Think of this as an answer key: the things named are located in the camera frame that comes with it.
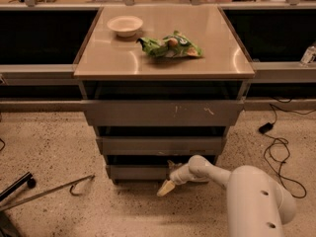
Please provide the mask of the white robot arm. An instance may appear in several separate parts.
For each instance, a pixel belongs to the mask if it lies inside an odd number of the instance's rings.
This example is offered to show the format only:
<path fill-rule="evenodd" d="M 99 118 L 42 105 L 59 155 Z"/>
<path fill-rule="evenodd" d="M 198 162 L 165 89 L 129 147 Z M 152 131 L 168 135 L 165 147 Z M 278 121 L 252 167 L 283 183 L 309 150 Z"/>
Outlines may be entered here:
<path fill-rule="evenodd" d="M 285 237 L 283 226 L 296 214 L 293 195 L 263 170 L 249 165 L 228 171 L 194 155 L 186 164 L 169 162 L 162 197 L 187 182 L 214 181 L 226 190 L 229 237 Z"/>

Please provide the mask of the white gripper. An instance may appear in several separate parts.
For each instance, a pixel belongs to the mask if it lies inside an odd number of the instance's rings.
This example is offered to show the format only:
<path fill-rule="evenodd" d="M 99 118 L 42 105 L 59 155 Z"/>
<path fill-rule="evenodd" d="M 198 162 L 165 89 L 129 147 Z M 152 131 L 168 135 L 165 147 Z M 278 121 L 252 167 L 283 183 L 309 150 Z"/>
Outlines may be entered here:
<path fill-rule="evenodd" d="M 187 182 L 195 182 L 197 176 L 194 175 L 189 168 L 189 164 L 174 163 L 171 160 L 167 161 L 170 173 L 170 180 L 166 180 L 161 188 L 157 192 L 158 197 L 163 197 L 170 191 L 172 191 L 175 186 L 183 185 Z"/>

